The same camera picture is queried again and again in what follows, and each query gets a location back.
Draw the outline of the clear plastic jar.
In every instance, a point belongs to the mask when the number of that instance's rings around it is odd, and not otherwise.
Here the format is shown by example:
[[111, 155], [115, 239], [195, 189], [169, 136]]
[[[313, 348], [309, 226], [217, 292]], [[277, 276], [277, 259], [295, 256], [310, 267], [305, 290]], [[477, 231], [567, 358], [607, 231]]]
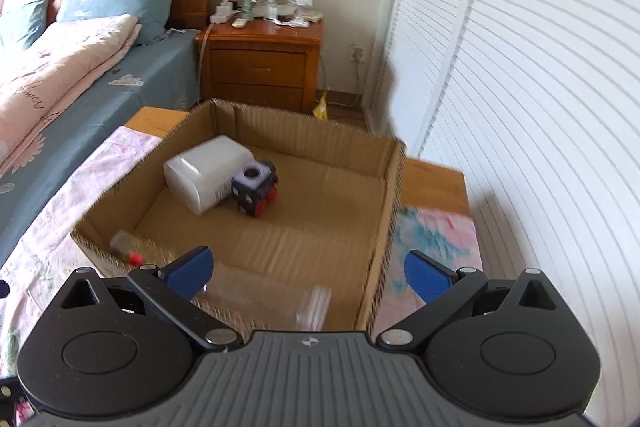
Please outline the clear plastic jar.
[[196, 299], [239, 319], [279, 331], [321, 331], [332, 291], [323, 285], [296, 286], [223, 263]]

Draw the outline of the white louvred closet doors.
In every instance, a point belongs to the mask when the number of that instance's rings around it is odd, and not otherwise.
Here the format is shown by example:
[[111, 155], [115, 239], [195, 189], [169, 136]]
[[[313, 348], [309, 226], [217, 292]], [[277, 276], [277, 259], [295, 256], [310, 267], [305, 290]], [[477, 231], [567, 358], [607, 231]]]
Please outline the white louvred closet doors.
[[395, 0], [378, 129], [463, 173], [485, 269], [543, 269], [639, 417], [639, 0]]

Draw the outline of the bottle of yellow capsules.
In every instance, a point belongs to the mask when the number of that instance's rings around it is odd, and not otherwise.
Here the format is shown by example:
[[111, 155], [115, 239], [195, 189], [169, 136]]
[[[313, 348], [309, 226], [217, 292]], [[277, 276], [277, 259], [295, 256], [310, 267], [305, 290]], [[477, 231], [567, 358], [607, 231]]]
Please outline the bottle of yellow capsules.
[[175, 259], [175, 253], [142, 236], [124, 230], [116, 232], [110, 239], [111, 250], [122, 262], [141, 267], [141, 265], [168, 265]]

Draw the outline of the blue pillow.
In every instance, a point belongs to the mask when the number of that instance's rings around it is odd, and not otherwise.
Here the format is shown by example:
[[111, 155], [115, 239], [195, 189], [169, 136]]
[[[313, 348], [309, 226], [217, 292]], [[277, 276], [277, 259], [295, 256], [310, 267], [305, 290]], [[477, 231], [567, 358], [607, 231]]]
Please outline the blue pillow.
[[149, 44], [162, 38], [172, 0], [63, 0], [56, 20], [76, 22], [89, 18], [129, 14], [142, 25], [137, 44]]
[[1, 12], [3, 52], [27, 50], [47, 28], [48, 0], [7, 1]]

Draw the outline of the pink floral quilt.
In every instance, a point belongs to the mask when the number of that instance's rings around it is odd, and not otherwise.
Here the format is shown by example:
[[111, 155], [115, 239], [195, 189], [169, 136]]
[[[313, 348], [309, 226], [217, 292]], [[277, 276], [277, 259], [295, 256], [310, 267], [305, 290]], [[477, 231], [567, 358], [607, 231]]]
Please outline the pink floral quilt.
[[124, 14], [57, 22], [1, 65], [1, 171], [104, 72], [121, 61], [142, 25]]

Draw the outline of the wall power outlet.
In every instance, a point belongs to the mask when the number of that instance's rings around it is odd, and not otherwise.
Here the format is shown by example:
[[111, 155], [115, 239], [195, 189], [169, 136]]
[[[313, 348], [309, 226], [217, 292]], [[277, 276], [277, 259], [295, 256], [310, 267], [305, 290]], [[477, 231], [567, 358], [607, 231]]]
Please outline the wall power outlet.
[[367, 49], [359, 44], [352, 44], [349, 48], [349, 61], [354, 63], [364, 63], [367, 57]]

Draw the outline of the wooden nightstand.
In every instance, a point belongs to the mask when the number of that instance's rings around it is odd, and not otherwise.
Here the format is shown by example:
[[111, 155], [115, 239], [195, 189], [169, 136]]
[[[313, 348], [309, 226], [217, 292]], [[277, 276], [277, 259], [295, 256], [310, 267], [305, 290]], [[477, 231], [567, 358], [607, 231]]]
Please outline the wooden nightstand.
[[322, 37], [321, 22], [292, 28], [252, 20], [201, 31], [201, 98], [311, 113]]

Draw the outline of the clear spray bottle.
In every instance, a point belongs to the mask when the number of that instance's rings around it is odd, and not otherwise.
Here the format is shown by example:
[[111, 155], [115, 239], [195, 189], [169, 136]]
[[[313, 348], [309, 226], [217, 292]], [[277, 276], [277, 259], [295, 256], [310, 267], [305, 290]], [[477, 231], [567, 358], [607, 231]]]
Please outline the clear spray bottle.
[[278, 18], [278, 4], [277, 0], [267, 0], [265, 3], [265, 20], [276, 20]]

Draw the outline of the white phone stand gadget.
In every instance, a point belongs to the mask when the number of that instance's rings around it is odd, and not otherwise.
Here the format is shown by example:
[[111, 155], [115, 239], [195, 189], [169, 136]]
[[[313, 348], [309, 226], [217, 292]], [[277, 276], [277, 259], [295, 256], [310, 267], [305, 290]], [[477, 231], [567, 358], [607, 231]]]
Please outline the white phone stand gadget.
[[294, 16], [291, 20], [293, 27], [306, 28], [309, 20], [306, 19], [307, 10], [312, 7], [314, 0], [288, 0], [289, 5], [294, 6]]

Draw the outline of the white power strip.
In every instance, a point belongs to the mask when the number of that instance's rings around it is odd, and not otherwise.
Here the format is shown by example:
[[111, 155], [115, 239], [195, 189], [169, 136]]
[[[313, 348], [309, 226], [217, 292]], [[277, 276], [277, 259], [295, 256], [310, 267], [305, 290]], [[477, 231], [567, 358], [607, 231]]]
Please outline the white power strip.
[[236, 4], [231, 0], [221, 0], [216, 6], [215, 12], [209, 17], [209, 23], [213, 25], [230, 22], [232, 17], [238, 14]]

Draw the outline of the yellow bag on floor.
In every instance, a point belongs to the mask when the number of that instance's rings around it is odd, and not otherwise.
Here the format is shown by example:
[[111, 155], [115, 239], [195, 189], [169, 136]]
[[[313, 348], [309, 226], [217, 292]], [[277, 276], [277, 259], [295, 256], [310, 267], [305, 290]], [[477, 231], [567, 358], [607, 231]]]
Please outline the yellow bag on floor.
[[322, 92], [322, 95], [320, 96], [316, 107], [312, 111], [312, 115], [314, 115], [314, 118], [317, 118], [318, 120], [328, 120], [329, 119], [328, 104], [326, 104], [326, 95], [327, 94], [328, 94], [328, 91], [326, 91], [326, 90], [324, 90]]

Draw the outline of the blue bed sheet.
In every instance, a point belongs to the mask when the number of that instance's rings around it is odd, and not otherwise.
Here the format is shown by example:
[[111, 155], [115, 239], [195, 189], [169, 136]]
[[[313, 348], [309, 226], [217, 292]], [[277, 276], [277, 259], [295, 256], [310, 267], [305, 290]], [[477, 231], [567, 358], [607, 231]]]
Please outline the blue bed sheet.
[[37, 136], [1, 177], [1, 260], [72, 173], [144, 106], [187, 110], [200, 101], [193, 29], [134, 46]]

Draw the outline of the white translucent plastic case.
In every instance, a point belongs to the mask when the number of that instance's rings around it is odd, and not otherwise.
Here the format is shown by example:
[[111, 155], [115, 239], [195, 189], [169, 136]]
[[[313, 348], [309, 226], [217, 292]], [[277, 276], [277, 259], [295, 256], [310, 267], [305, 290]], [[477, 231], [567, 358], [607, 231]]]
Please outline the white translucent plastic case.
[[164, 162], [171, 194], [194, 215], [201, 216], [231, 193], [231, 179], [254, 160], [245, 146], [221, 135]]

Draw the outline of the pink floral tablecloth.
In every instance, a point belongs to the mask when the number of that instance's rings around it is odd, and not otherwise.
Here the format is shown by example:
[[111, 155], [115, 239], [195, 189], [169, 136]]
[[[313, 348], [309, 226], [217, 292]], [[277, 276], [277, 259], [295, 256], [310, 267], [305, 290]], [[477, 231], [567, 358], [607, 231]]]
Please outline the pink floral tablecloth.
[[[2, 376], [14, 374], [23, 340], [67, 275], [88, 262], [70, 237], [73, 225], [158, 142], [153, 135], [118, 128], [72, 173], [17, 243], [1, 270], [10, 286], [1, 301]], [[401, 202], [375, 334], [422, 306], [405, 278], [411, 249], [450, 269], [483, 265], [460, 172], [407, 160]]]

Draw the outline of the dark blue toy block car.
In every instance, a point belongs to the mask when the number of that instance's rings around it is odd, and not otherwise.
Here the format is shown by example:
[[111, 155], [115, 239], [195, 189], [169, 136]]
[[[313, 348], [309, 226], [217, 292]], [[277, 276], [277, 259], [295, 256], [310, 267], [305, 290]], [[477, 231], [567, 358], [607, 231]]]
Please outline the dark blue toy block car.
[[231, 196], [250, 217], [259, 217], [278, 194], [276, 166], [270, 160], [252, 160], [231, 178]]

